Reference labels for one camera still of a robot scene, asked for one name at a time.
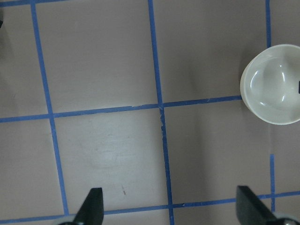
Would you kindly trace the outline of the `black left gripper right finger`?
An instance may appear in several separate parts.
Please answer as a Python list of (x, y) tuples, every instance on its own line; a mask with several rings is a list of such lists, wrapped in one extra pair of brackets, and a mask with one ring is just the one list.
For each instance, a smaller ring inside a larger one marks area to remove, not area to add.
[(236, 216), (241, 225), (278, 225), (278, 219), (248, 186), (236, 188)]

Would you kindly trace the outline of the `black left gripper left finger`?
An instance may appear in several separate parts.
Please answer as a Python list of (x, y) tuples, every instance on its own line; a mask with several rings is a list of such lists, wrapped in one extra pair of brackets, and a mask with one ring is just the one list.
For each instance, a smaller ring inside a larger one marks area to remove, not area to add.
[(73, 225), (101, 225), (104, 220), (102, 188), (92, 188), (72, 221)]

